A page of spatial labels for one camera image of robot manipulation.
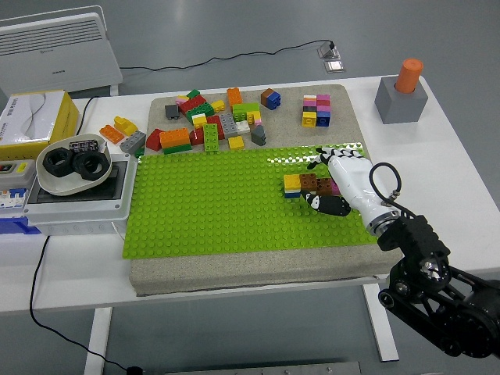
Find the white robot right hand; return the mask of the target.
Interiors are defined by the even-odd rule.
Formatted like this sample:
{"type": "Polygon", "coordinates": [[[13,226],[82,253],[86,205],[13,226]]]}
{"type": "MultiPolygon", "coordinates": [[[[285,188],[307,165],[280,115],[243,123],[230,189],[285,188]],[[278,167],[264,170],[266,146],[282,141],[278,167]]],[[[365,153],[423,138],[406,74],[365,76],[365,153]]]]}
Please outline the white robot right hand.
{"type": "Polygon", "coordinates": [[[380,236],[399,218],[399,213],[382,204],[369,182],[373,165],[356,150],[349,148],[318,148],[319,155],[308,165],[309,169],[322,163],[337,184],[340,195],[315,195],[302,190],[301,196],[317,212],[333,216],[347,216],[353,209],[359,211],[366,230],[380,236]]]}

